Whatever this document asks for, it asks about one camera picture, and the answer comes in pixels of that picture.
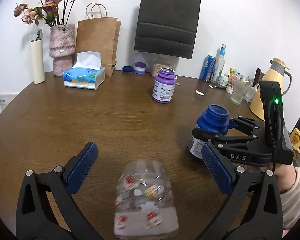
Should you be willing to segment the cream sleeve forearm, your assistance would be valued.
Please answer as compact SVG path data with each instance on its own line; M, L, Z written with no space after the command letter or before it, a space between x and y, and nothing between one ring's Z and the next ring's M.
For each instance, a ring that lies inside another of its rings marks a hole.
M296 181L285 193L281 194L283 228L290 230L300 218L300 167L294 168Z

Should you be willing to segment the right hand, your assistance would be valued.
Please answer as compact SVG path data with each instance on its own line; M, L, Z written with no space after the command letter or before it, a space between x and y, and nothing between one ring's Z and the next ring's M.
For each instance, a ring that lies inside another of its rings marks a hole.
M247 165L248 172L266 172L266 170L273 170L274 164L269 163L267 166L264 167L254 167ZM293 164L285 165L285 164L276 164L274 170L274 176L276 178L277 187L280 193L287 192L295 183L296 181L296 171L294 169Z

